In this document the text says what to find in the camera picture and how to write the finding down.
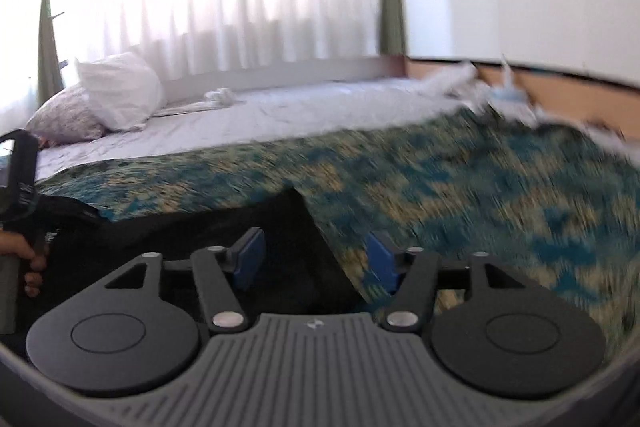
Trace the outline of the person left hand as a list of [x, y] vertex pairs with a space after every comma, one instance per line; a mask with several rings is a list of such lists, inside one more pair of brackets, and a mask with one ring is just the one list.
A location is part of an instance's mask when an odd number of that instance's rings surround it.
[[20, 258], [29, 263], [29, 270], [24, 275], [25, 293], [29, 297], [37, 297], [40, 293], [41, 272], [47, 265], [47, 254], [48, 245], [44, 239], [32, 247], [20, 233], [0, 232], [0, 255]]

